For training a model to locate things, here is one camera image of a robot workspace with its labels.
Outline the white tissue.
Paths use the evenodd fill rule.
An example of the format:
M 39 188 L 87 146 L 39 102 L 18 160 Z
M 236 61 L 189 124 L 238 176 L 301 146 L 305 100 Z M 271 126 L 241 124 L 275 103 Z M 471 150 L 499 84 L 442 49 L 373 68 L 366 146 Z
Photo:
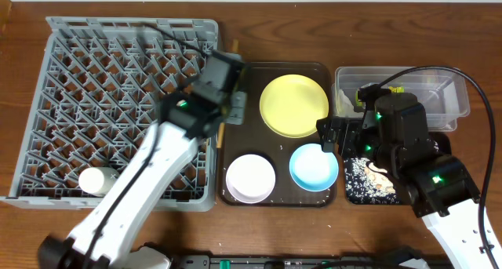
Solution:
M 342 89 L 337 94 L 337 112 L 341 117 L 358 117 L 358 112 L 354 111 L 354 106 L 350 99 L 344 94 Z

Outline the light blue bowl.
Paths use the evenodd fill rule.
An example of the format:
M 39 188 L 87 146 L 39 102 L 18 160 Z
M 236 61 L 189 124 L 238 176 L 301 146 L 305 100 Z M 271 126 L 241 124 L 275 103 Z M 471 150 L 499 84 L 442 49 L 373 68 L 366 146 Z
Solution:
M 324 152 L 320 144 L 305 144 L 291 155 L 289 173 L 296 185 L 305 191 L 320 192 L 336 182 L 339 163 L 336 156 Z

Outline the yellow round plate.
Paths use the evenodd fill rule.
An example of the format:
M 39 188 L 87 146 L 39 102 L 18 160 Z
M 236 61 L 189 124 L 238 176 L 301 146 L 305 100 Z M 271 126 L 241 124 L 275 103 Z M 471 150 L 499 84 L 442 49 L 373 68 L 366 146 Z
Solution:
M 316 132 L 319 119 L 329 115 L 325 90 L 303 75 L 283 75 L 267 84 L 260 95 L 260 116 L 280 136 L 303 138 Z

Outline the green orange snack wrapper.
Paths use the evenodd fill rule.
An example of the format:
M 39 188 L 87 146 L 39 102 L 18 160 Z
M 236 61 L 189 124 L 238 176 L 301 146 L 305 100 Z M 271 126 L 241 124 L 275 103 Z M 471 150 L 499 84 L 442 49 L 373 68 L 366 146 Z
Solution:
M 388 86 L 388 89 L 392 93 L 404 93 L 405 88 L 403 86 Z M 366 105 L 359 99 L 358 91 L 355 93 L 355 103 L 358 107 L 365 107 Z

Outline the white cup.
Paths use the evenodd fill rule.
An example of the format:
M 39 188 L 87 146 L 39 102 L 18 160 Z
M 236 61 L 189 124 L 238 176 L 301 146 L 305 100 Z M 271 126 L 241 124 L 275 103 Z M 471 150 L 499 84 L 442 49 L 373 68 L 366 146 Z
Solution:
M 79 187 L 87 194 L 105 196 L 115 184 L 119 173 L 110 167 L 89 167 L 78 177 Z

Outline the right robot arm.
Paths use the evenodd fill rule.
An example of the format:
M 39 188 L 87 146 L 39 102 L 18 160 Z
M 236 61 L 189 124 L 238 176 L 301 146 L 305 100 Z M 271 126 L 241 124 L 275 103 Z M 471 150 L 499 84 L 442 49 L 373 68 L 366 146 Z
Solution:
M 326 117 L 316 128 L 325 152 L 368 158 L 386 170 L 399 199 L 435 236 L 455 268 L 495 268 L 501 246 L 466 166 L 436 149 L 424 106 L 412 93 L 366 97 L 364 118 Z

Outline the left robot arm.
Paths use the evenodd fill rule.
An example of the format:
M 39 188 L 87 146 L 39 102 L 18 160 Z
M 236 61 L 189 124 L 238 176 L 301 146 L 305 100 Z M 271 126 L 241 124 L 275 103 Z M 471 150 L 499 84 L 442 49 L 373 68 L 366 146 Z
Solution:
M 192 90 L 166 94 L 142 144 L 101 203 L 64 239 L 49 235 L 38 248 L 41 268 L 123 268 L 133 242 L 162 194 L 215 136 L 231 113 L 246 67 L 237 53 L 211 52 Z

